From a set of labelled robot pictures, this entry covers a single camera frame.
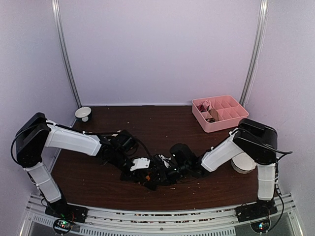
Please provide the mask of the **argyle black red orange sock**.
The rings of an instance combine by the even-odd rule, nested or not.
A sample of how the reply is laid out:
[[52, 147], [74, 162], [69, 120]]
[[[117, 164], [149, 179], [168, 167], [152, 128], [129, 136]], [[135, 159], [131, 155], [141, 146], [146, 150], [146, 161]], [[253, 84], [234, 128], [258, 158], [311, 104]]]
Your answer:
[[150, 177], [149, 174], [139, 174], [139, 183], [147, 188], [156, 188], [157, 183]]

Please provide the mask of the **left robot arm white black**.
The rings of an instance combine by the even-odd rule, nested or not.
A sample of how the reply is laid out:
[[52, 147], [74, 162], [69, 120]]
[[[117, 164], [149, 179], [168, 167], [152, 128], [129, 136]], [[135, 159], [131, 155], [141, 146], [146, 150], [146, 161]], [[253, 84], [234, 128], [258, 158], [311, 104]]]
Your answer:
[[16, 133], [11, 143], [10, 154], [32, 180], [47, 202], [46, 214], [65, 221], [84, 223], [88, 209], [73, 206], [54, 181], [42, 160], [44, 148], [59, 148], [88, 156], [96, 156], [131, 177], [138, 170], [147, 170], [153, 157], [129, 158], [128, 151], [142, 142], [126, 130], [113, 133], [93, 133], [75, 130], [48, 120], [43, 113], [33, 115]]

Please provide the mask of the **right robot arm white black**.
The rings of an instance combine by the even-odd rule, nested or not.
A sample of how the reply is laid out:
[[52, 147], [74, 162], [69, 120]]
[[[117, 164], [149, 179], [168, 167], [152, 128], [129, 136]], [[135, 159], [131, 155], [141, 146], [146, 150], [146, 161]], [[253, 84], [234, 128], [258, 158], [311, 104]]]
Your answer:
[[187, 145], [177, 143], [169, 151], [171, 157], [157, 154], [155, 158], [160, 164], [158, 170], [164, 184], [176, 183], [184, 175], [196, 178], [208, 176], [227, 161], [232, 161], [235, 167], [245, 163], [253, 165], [258, 170], [257, 200], [236, 208], [238, 220], [247, 221], [278, 211], [274, 201], [278, 164], [281, 157], [292, 152], [281, 151], [277, 147], [278, 134], [274, 128], [244, 118], [225, 140], [202, 156], [197, 157]]

